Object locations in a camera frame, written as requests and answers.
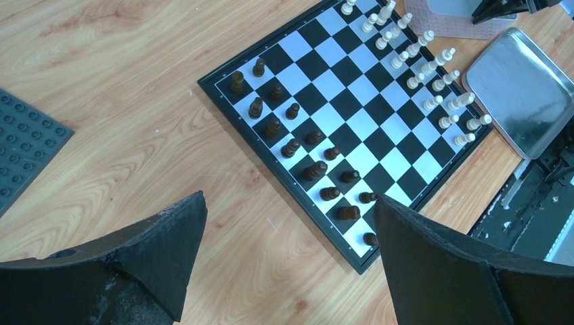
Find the black pawn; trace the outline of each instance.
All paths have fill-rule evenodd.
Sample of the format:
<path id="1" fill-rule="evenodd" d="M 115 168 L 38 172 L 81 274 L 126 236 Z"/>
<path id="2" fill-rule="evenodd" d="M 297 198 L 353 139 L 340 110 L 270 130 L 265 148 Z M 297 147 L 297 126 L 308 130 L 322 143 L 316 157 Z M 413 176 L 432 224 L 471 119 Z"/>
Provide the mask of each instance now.
<path id="1" fill-rule="evenodd" d="M 283 146 L 283 148 L 281 148 L 281 155 L 285 158 L 291 158 L 299 147 L 301 147 L 299 141 L 291 139 L 285 146 Z"/>
<path id="2" fill-rule="evenodd" d="M 303 171 L 303 176 L 305 176 L 305 178 L 309 181 L 312 181 L 318 177 L 321 177 L 322 175 L 325 175 L 325 173 L 327 173 L 327 163 L 319 160 L 312 164 L 310 167 L 307 167 Z"/>
<path id="3" fill-rule="evenodd" d="M 265 127 L 263 133 L 265 134 L 265 137 L 273 139 L 277 135 L 280 127 L 281 121 L 279 121 L 276 117 L 273 117 Z"/>
<path id="4" fill-rule="evenodd" d="M 319 196 L 325 201 L 334 200 L 340 196 L 338 188 L 324 188 L 319 191 Z"/>

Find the pawn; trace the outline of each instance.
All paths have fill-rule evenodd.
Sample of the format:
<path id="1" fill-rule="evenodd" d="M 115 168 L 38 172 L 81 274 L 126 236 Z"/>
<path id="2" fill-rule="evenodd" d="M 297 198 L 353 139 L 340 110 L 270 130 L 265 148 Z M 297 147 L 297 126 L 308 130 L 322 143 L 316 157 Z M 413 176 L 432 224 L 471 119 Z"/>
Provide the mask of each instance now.
<path id="1" fill-rule="evenodd" d="M 249 106 L 249 117 L 257 120 L 261 117 L 263 111 L 263 100 L 261 97 L 256 97 L 251 106 Z"/>
<path id="2" fill-rule="evenodd" d="M 296 119 L 297 115 L 299 114 L 299 108 L 301 108 L 299 106 L 299 104 L 297 104 L 297 103 L 291 104 L 291 106 L 289 108 L 287 108 L 287 112 L 285 112 L 285 116 L 287 116 L 287 118 L 289 118 L 290 120 Z"/>
<path id="3" fill-rule="evenodd" d="M 329 148 L 323 153 L 327 160 L 335 160 L 339 154 L 340 150 L 338 147 Z"/>
<path id="4" fill-rule="evenodd" d="M 338 188 L 324 188 L 319 191 L 319 196 L 325 201 L 334 200 L 340 196 L 340 190 Z"/>
<path id="5" fill-rule="evenodd" d="M 243 91 L 243 72 L 235 71 L 231 75 L 231 92 L 240 93 Z"/>
<path id="6" fill-rule="evenodd" d="M 285 158 L 291 158 L 295 155 L 297 149 L 301 147 L 301 144 L 296 139 L 291 139 L 283 148 L 281 148 L 281 155 Z"/>
<path id="7" fill-rule="evenodd" d="M 265 74 L 265 59 L 259 58 L 255 62 L 253 67 L 253 75 L 256 77 L 262 77 Z"/>
<path id="8" fill-rule="evenodd" d="M 325 173 L 327 173 L 327 163 L 319 160 L 316 163 L 312 164 L 311 166 L 307 167 L 303 171 L 303 176 L 307 180 L 312 181 L 314 179 L 317 179 L 318 177 L 325 175 Z"/>
<path id="9" fill-rule="evenodd" d="M 339 217 L 343 220 L 358 220 L 361 217 L 361 211 L 356 205 L 341 207 L 337 212 Z"/>

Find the white square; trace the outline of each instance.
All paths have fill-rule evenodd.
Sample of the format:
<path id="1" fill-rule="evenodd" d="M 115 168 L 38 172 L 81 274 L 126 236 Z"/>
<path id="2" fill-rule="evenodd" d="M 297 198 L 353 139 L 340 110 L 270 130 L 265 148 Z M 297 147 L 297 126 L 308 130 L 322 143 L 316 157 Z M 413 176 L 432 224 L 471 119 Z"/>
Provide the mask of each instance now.
<path id="1" fill-rule="evenodd" d="M 411 164 L 396 147 L 380 161 L 380 164 L 395 181 L 411 168 Z"/>
<path id="2" fill-rule="evenodd" d="M 311 115 L 311 119 L 327 137 L 332 135 L 333 132 L 337 131 L 337 129 L 345 123 L 345 120 L 340 117 L 337 111 L 329 103 L 325 104 L 325 106 L 313 113 L 313 115 Z"/>
<path id="3" fill-rule="evenodd" d="M 394 183 L 393 186 L 391 186 L 391 188 L 389 188 L 384 194 L 407 207 L 412 203 L 412 200 L 397 183 Z"/>
<path id="4" fill-rule="evenodd" d="M 367 221 L 361 218 L 357 220 L 343 235 L 343 238 L 347 241 L 353 251 L 359 255 L 359 257 L 363 257 L 371 249 L 371 246 L 365 244 L 363 241 L 363 236 L 368 233 L 374 234 L 374 231 L 371 229 Z"/>
<path id="5" fill-rule="evenodd" d="M 267 106 L 265 101 L 263 101 L 263 110 L 261 112 L 261 116 L 257 119 L 249 117 L 249 108 L 251 107 L 251 104 L 257 97 L 259 97 L 259 95 L 257 95 L 257 93 L 253 91 L 249 95 L 245 96 L 244 99 L 240 100 L 239 102 L 237 102 L 237 104 L 234 105 L 234 108 L 237 111 L 237 113 L 239 113 L 239 115 L 243 118 L 245 123 L 247 123 L 250 127 L 253 127 L 253 125 L 256 125 L 259 121 L 261 121 L 261 119 L 265 118 L 267 115 L 271 113 L 271 108 L 269 108 L 269 106 Z"/>
<path id="6" fill-rule="evenodd" d="M 409 95 L 404 91 L 403 87 L 394 80 L 380 94 L 391 105 L 393 110 L 398 111 L 403 105 L 409 101 Z"/>
<path id="7" fill-rule="evenodd" d="M 343 195 L 339 195 L 338 198 L 329 201 L 325 201 L 321 198 L 319 192 L 321 192 L 322 189 L 331 188 L 334 186 L 335 184 L 333 184 L 333 182 L 329 177 L 322 177 L 311 189 L 309 189 L 309 191 L 307 191 L 307 195 L 309 196 L 309 198 L 313 201 L 313 203 L 315 203 L 317 208 L 319 208 L 319 210 L 321 210 L 321 212 L 324 214 L 329 212 L 329 210 L 343 198 Z"/>
<path id="8" fill-rule="evenodd" d="M 413 167 L 427 184 L 435 180 L 436 176 L 443 170 L 443 167 L 441 167 L 435 157 L 428 151 L 414 162 Z"/>
<path id="9" fill-rule="evenodd" d="M 417 137 L 418 141 L 426 148 L 429 149 L 441 137 L 437 128 L 428 120 L 424 118 L 413 129 L 413 134 Z"/>
<path id="10" fill-rule="evenodd" d="M 355 132 L 361 141 L 365 141 L 373 132 L 378 129 L 378 125 L 371 118 L 369 113 L 361 108 L 347 121 L 347 125 Z"/>
<path id="11" fill-rule="evenodd" d="M 380 127 L 395 145 L 403 141 L 411 131 L 409 126 L 406 125 L 405 121 L 403 121 L 397 113 L 393 113 Z"/>
<path id="12" fill-rule="evenodd" d="M 369 71 L 378 60 L 371 50 L 365 44 L 361 44 L 354 51 L 349 53 L 351 60 L 357 65 L 363 73 Z"/>
<path id="13" fill-rule="evenodd" d="M 279 41 L 279 45 L 281 45 L 281 48 L 283 48 L 285 53 L 287 53 L 293 61 L 301 59 L 312 50 L 311 46 L 297 30 L 285 36 L 285 38 Z"/>
<path id="14" fill-rule="evenodd" d="M 302 87 L 307 86 L 307 84 L 308 83 L 301 81 Z M 330 69 L 313 80 L 313 84 L 326 100 L 332 100 L 340 94 L 341 91 L 345 90 L 345 86 Z"/>
<path id="15" fill-rule="evenodd" d="M 296 152 L 295 155 L 291 158 L 285 158 L 281 155 L 281 148 L 289 142 L 289 140 L 293 139 L 293 134 L 289 133 L 283 139 L 281 139 L 276 145 L 271 147 L 271 152 L 277 159 L 277 161 L 287 170 L 289 171 L 293 166 L 297 165 L 298 162 L 301 161 L 306 155 L 307 152 L 305 151 L 304 147 L 301 146 Z"/>
<path id="16" fill-rule="evenodd" d="M 375 86 L 373 86 L 364 74 L 353 81 L 347 88 L 353 93 L 355 98 L 359 100 L 362 106 L 369 104 L 369 102 L 379 94 Z"/>
<path id="17" fill-rule="evenodd" d="M 346 159 L 361 177 L 365 177 L 378 164 L 378 159 L 363 143 L 353 149 Z"/>
<path id="18" fill-rule="evenodd" d="M 291 94 L 298 93 L 311 82 L 305 73 L 295 63 L 285 68 L 285 70 L 279 72 L 277 75 L 277 80 Z"/>
<path id="19" fill-rule="evenodd" d="M 339 13 L 333 7 L 318 15 L 317 21 L 331 36 L 335 35 L 338 31 L 347 26 L 347 23 L 341 18 Z"/>

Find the table surface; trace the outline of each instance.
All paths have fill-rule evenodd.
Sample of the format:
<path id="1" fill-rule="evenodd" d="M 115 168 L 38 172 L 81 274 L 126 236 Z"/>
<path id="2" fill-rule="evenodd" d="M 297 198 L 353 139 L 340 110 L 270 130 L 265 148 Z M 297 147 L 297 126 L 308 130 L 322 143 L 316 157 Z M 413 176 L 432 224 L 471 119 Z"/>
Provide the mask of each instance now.
<path id="1" fill-rule="evenodd" d="M 0 219 L 0 261 L 44 258 L 203 190 L 184 324 L 395 323 L 380 260 L 358 276 L 197 84 L 317 2 L 3 1 L 0 87 L 76 134 Z M 574 77 L 560 6 L 514 25 Z M 465 71 L 488 44 L 429 49 L 455 47 L 446 69 Z M 519 161 L 492 132 L 422 213 L 467 232 Z"/>

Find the black square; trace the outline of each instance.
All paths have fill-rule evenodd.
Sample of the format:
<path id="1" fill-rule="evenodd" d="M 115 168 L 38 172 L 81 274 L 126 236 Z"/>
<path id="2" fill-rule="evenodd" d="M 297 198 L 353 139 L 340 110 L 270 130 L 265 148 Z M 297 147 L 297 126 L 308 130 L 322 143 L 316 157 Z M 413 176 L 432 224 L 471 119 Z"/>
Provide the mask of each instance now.
<path id="1" fill-rule="evenodd" d="M 299 34 L 307 41 L 311 47 L 315 47 L 323 43 L 326 39 L 330 37 L 329 33 L 321 26 L 321 24 L 313 19 L 312 21 L 306 23 L 303 27 L 299 29 Z"/>
<path id="2" fill-rule="evenodd" d="M 443 137 L 440 137 L 435 144 L 433 144 L 428 152 L 435 157 L 437 162 L 442 166 L 446 166 L 450 160 L 456 155 L 454 150 L 450 148 L 449 144 Z"/>
<path id="3" fill-rule="evenodd" d="M 235 105 L 240 100 L 244 99 L 245 96 L 252 93 L 253 88 L 251 88 L 251 86 L 246 81 L 244 81 L 243 82 L 243 90 L 240 93 L 234 93 L 233 91 L 231 91 L 231 76 L 232 75 L 233 74 L 230 74 L 225 79 L 223 79 L 220 83 L 217 84 L 217 87 L 219 88 L 219 90 L 221 90 L 221 93 L 223 93 L 223 95 L 229 100 L 229 102 L 232 105 Z"/>
<path id="4" fill-rule="evenodd" d="M 304 147 L 304 149 L 307 152 L 311 152 L 312 149 L 314 149 L 323 140 L 327 138 L 325 135 L 323 135 L 323 138 L 321 138 L 319 142 L 317 142 L 316 144 L 310 144 L 309 142 L 307 142 L 307 136 L 311 132 L 317 130 L 319 130 L 319 127 L 315 124 L 315 122 L 313 122 L 313 120 L 308 118 L 305 122 L 301 123 L 301 125 L 299 125 L 295 130 L 293 130 L 291 134 L 293 134 L 295 139 L 299 140 L 299 143 L 301 143 L 301 146 Z"/>
<path id="5" fill-rule="evenodd" d="M 425 147 L 412 132 L 397 144 L 397 148 L 411 165 L 426 152 Z"/>
<path id="6" fill-rule="evenodd" d="M 279 44 L 270 47 L 259 57 L 265 60 L 265 66 L 275 75 L 293 63 L 293 60 L 291 60 Z"/>
<path id="7" fill-rule="evenodd" d="M 378 160 L 383 159 L 395 147 L 393 141 L 381 128 L 377 128 L 363 143 Z"/>
<path id="8" fill-rule="evenodd" d="M 361 103 L 348 89 L 341 91 L 330 103 L 345 121 L 361 109 Z"/>
<path id="9" fill-rule="evenodd" d="M 303 71 L 311 81 L 315 80 L 323 72 L 329 69 L 329 65 L 325 63 L 316 50 L 310 51 L 299 59 L 297 61 L 297 66 L 301 68 L 301 71 Z"/>
<path id="10" fill-rule="evenodd" d="M 395 113 L 395 110 L 393 110 L 387 100 L 380 94 L 375 96 L 369 104 L 365 105 L 365 110 L 378 125 L 382 125 Z"/>
<path id="11" fill-rule="evenodd" d="M 347 54 L 359 47 L 363 41 L 353 32 L 351 27 L 347 26 L 333 35 L 333 39 L 341 46 Z"/>
<path id="12" fill-rule="evenodd" d="M 352 183 L 345 183 L 343 182 L 343 173 L 346 171 L 353 171 L 353 167 L 347 162 L 346 159 L 341 161 L 338 165 L 333 168 L 333 170 L 327 173 L 329 179 L 335 184 L 335 187 L 341 191 L 342 195 L 345 195 L 348 191 L 353 188 L 353 186 L 357 185 L 361 178 L 355 180 Z"/>
<path id="13" fill-rule="evenodd" d="M 305 191 L 310 190 L 319 180 L 321 180 L 321 178 L 326 177 L 325 175 L 323 175 L 321 177 L 317 177 L 312 181 L 309 181 L 308 179 L 303 177 L 305 169 L 307 167 L 310 167 L 314 163 L 315 161 L 309 155 L 306 155 L 303 159 L 301 159 L 300 162 L 297 163 L 297 165 L 293 166 L 293 168 L 289 170 L 289 173 L 291 173 L 291 175 L 295 177 L 295 179 L 299 182 L 299 185 L 301 185 L 301 187 Z"/>
<path id="14" fill-rule="evenodd" d="M 397 184 L 411 200 L 414 200 L 426 187 L 426 182 L 413 167 L 409 168 Z"/>
<path id="15" fill-rule="evenodd" d="M 319 108 L 327 104 L 327 100 L 321 94 L 319 89 L 314 84 L 310 83 L 295 96 L 295 100 L 301 105 L 301 108 L 312 115 L 317 112 Z"/>
<path id="16" fill-rule="evenodd" d="M 353 81 L 357 80 L 357 78 L 363 74 L 348 56 L 331 67 L 331 71 L 339 78 L 345 87 L 353 83 Z"/>
<path id="17" fill-rule="evenodd" d="M 395 80 L 381 63 L 375 64 L 374 67 L 365 73 L 365 76 L 379 91 L 387 88 Z"/>
<path id="18" fill-rule="evenodd" d="M 424 114 L 412 100 L 409 100 L 403 107 L 399 108 L 397 114 L 410 129 L 414 129 L 424 119 Z"/>
<path id="19" fill-rule="evenodd" d="M 373 192 L 379 195 L 385 194 L 395 183 L 395 180 L 393 180 L 381 164 L 377 164 L 375 168 L 363 177 L 363 180 L 369 185 Z"/>
<path id="20" fill-rule="evenodd" d="M 361 144 L 361 140 L 356 136 L 355 132 L 345 123 L 341 125 L 337 131 L 333 132 L 329 136 L 331 142 L 339 147 L 341 154 L 346 156 L 350 154 L 358 145 Z"/>

